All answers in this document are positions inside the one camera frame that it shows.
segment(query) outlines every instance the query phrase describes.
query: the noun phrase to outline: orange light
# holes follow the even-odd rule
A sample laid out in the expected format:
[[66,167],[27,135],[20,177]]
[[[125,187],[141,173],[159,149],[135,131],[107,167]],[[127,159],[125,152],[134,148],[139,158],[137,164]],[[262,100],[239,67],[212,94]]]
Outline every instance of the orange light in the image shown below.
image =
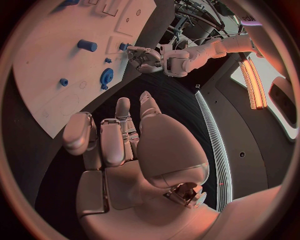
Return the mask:
[[239,66],[248,90],[251,109],[263,109],[267,107],[267,100],[259,73],[251,59],[239,62]]

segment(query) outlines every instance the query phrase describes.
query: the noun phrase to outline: black floor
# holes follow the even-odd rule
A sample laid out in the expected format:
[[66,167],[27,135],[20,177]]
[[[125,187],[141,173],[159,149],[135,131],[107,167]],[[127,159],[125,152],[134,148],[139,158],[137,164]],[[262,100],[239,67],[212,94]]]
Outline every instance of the black floor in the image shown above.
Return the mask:
[[[210,165],[210,174],[203,185],[205,203],[216,208],[216,169],[209,134],[195,96],[174,78],[162,72],[143,74],[104,102],[92,113],[97,126],[105,118],[113,118],[120,97],[130,99],[130,113],[138,129],[142,92],[150,92],[162,113],[185,125],[202,145]],[[71,240],[87,239],[76,216],[76,191],[85,171],[82,156],[72,156],[63,148],[50,164],[40,185],[35,202],[37,212],[56,230]]]

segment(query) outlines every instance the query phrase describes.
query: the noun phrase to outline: white cable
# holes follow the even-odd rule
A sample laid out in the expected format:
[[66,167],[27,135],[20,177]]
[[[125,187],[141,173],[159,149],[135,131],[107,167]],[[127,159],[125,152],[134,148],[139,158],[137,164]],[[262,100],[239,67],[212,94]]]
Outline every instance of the white cable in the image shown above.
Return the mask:
[[192,42],[190,42],[190,43],[188,44],[188,46],[189,46],[190,44],[192,44],[192,43],[194,43],[194,42],[196,42],[196,41],[198,41],[198,40],[212,39],[212,38],[215,38],[215,37],[228,36],[228,35],[234,35],[234,36],[236,36],[236,35],[238,35],[238,34],[237,34],[237,33],[231,33],[231,34],[219,34],[219,35],[216,35],[216,36],[209,36],[209,37],[203,37],[203,38],[197,38],[197,39],[195,39],[195,38],[186,38],[186,39],[183,39],[183,40],[179,41],[179,42],[177,43],[177,45],[176,45],[176,47],[175,47],[174,50],[177,49],[177,47],[178,47],[178,45],[179,45],[180,43],[182,43],[183,41],[186,41],[186,40],[193,40]]

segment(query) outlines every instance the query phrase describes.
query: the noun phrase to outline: robotic hand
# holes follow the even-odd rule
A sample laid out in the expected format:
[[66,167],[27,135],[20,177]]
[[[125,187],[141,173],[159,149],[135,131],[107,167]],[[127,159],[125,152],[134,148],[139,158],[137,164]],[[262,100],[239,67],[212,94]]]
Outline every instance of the robotic hand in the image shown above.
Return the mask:
[[171,77],[184,77],[194,69],[202,67],[210,58],[216,59],[227,53],[254,52],[259,57],[259,50],[254,46],[248,34],[227,38],[215,37],[199,46],[173,50],[171,44],[161,45],[160,54],[139,46],[128,46],[129,62],[140,73],[164,71]]

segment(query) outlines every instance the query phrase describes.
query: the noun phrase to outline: robotic arm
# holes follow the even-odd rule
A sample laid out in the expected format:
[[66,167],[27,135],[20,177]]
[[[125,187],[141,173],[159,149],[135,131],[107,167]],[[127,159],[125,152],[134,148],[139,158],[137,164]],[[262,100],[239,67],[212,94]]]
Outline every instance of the robotic arm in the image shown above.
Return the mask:
[[128,46],[129,62],[140,73],[154,73],[163,70],[171,77],[184,77],[194,69],[202,67],[210,58],[216,59],[227,53],[254,52],[261,55],[248,34],[227,38],[215,37],[199,46],[173,50],[171,44],[161,46],[160,53],[138,46]]

